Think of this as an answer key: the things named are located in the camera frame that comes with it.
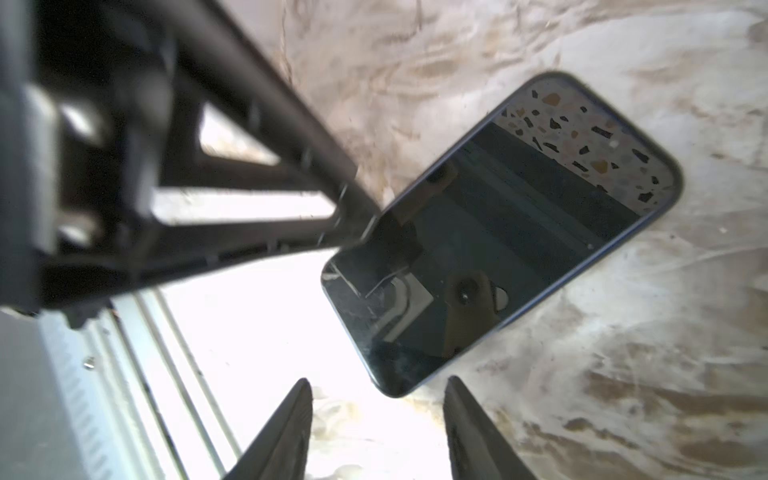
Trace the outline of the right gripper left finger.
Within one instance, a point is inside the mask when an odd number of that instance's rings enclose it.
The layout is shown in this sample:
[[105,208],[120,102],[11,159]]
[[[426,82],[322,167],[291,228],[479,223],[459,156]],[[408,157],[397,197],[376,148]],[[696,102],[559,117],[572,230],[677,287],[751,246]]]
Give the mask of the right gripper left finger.
[[311,384],[300,378],[224,479],[304,479],[312,419]]

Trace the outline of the blue edged phone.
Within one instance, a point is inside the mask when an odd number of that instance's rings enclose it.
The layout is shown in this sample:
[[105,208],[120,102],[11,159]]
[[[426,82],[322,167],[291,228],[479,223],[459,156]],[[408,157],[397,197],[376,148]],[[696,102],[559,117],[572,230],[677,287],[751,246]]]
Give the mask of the blue edged phone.
[[668,211],[679,164],[583,82],[538,75],[396,199],[321,285],[384,395],[411,393]]

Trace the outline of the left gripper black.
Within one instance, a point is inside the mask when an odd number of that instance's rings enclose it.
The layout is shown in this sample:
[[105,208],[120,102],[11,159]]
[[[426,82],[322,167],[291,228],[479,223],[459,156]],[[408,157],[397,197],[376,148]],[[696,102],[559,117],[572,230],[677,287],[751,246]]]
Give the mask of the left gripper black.
[[[215,1],[1,5],[1,301],[94,303],[354,245],[352,160]],[[167,225],[158,187],[316,191],[325,219]]]

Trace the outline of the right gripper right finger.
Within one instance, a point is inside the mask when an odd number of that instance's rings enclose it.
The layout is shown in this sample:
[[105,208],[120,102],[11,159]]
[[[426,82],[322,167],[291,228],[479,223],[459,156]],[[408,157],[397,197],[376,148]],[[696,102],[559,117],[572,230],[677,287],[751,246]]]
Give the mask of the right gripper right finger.
[[443,416],[453,479],[535,479],[458,376],[447,381]]

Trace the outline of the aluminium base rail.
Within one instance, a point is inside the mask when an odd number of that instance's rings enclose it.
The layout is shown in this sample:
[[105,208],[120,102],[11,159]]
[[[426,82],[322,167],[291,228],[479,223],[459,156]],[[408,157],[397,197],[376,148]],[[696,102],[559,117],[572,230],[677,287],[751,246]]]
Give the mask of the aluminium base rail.
[[120,295],[78,330],[4,307],[32,330],[88,479],[222,479],[243,454],[157,288]]

